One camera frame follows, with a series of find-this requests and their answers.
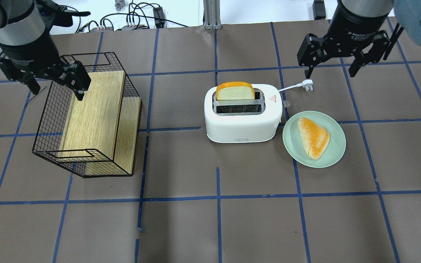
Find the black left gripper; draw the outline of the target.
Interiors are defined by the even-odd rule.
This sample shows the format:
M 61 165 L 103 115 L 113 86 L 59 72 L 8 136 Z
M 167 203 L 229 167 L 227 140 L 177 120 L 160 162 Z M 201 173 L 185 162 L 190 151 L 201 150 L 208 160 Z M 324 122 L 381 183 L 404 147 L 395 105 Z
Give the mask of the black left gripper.
M 26 85 L 38 95 L 40 85 L 35 78 L 60 81 L 82 101 L 91 78 L 80 61 L 65 63 L 46 28 L 0 29 L 0 70 L 10 81 Z

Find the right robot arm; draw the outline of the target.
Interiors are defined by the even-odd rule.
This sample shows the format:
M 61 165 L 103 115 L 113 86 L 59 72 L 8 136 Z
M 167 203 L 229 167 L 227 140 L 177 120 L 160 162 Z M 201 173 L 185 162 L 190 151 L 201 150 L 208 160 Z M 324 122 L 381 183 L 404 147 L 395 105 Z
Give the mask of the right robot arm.
M 339 0 L 326 35 L 307 34 L 297 52 L 309 78 L 331 58 L 354 57 L 349 75 L 386 60 L 402 32 L 421 46 L 421 0 Z

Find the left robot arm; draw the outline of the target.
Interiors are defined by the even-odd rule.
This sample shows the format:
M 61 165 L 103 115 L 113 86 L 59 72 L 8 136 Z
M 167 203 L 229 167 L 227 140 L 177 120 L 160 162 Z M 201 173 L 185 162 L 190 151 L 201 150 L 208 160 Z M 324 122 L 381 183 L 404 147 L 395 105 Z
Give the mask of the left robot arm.
M 91 78 L 82 62 L 60 58 L 50 30 L 72 26 L 74 16 L 89 15 L 52 0 L 0 0 L 0 69 L 5 77 L 26 85 L 34 95 L 40 92 L 36 78 L 51 80 L 82 100 Z

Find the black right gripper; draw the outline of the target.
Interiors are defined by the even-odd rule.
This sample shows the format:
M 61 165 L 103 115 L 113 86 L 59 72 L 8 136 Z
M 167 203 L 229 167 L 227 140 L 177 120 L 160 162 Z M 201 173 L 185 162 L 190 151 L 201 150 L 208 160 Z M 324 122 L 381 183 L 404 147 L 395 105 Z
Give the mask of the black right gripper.
M 389 37 L 380 28 L 388 15 L 387 0 L 338 0 L 329 29 L 324 37 L 307 34 L 297 52 L 298 64 L 305 77 L 314 68 L 331 58 L 354 56 L 349 67 L 350 77 L 360 68 L 377 63 L 389 45 Z M 363 49 L 372 44 L 367 53 Z

